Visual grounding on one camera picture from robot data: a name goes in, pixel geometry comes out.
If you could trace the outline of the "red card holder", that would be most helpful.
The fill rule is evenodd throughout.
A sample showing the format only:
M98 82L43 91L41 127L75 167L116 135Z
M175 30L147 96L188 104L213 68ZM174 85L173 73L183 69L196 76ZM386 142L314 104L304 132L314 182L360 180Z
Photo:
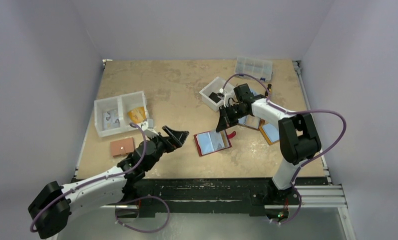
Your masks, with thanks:
M195 134L193 137L198 154L202 157L231 148L231 139L236 134L235 131L227 133L225 130L221 132L212 130Z

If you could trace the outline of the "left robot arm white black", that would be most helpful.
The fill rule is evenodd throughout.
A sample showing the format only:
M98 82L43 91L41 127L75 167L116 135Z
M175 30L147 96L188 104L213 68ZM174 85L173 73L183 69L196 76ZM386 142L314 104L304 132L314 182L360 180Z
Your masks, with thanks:
M177 131L163 126L162 136L148 123L130 123L140 130L143 142L116 166L96 176L69 184L56 181L44 186L28 207L32 218L29 230L41 239L58 234L73 219L101 206L136 201L135 183L145 177L160 158L181 148L188 131Z

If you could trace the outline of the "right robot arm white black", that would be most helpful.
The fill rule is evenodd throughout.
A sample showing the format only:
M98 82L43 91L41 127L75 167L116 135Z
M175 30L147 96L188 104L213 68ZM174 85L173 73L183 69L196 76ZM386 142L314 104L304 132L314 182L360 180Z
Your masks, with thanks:
M216 131L236 126L239 119L254 116L273 125L279 133L281 164L268 183L266 199L278 204L291 193L295 179L305 161L321 150L321 141L309 113L292 113L272 104L267 96L255 95L245 83L233 89L236 102L224 100L219 107Z

